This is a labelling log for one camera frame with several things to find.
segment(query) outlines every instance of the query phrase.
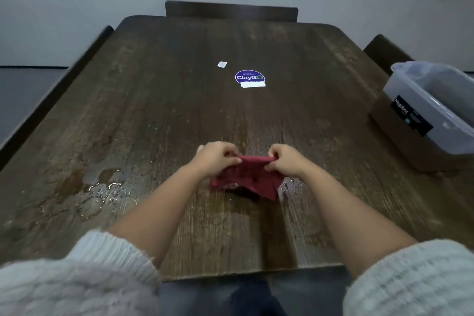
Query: chair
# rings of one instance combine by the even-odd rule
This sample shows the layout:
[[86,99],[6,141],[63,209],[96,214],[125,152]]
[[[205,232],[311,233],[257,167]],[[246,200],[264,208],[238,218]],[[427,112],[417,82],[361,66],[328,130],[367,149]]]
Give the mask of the chair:
[[298,18],[298,8],[283,6],[256,6],[175,0],[168,0],[164,5],[166,8],[166,16],[171,17],[290,22],[296,22]]
[[392,75],[390,67],[393,64],[413,60],[410,55],[405,53],[382,34],[373,38],[365,47],[364,52],[388,75]]

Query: purple sticker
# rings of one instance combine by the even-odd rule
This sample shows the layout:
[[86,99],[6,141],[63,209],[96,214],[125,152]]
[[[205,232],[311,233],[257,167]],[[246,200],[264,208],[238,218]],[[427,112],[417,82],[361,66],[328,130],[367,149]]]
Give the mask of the purple sticker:
[[240,84],[243,81],[265,81],[265,77],[254,70],[241,70],[236,74],[236,81]]

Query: white paper piece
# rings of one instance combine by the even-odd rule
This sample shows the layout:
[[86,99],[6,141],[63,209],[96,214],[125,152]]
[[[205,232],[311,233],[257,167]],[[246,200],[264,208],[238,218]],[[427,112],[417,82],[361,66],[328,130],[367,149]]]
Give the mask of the white paper piece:
[[266,86],[264,81],[242,81],[240,83],[241,87],[258,87]]

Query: black label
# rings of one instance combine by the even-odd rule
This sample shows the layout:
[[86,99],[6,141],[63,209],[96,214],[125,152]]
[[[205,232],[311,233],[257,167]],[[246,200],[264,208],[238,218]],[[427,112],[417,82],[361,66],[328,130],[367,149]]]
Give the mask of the black label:
[[409,127],[418,131],[421,136],[425,136],[433,128],[433,125],[418,114],[400,95],[395,98],[390,106]]

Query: red cloth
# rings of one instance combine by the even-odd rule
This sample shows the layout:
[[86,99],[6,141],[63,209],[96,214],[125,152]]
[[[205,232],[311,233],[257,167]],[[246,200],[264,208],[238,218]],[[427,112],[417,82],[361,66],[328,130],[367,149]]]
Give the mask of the red cloth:
[[242,162],[237,166],[230,166],[224,169],[210,184],[224,190],[228,185],[234,183],[243,186],[250,191],[270,200],[275,200],[278,195],[278,187],[283,182],[285,176],[278,171],[266,171],[264,166],[276,158],[268,156],[242,156]]

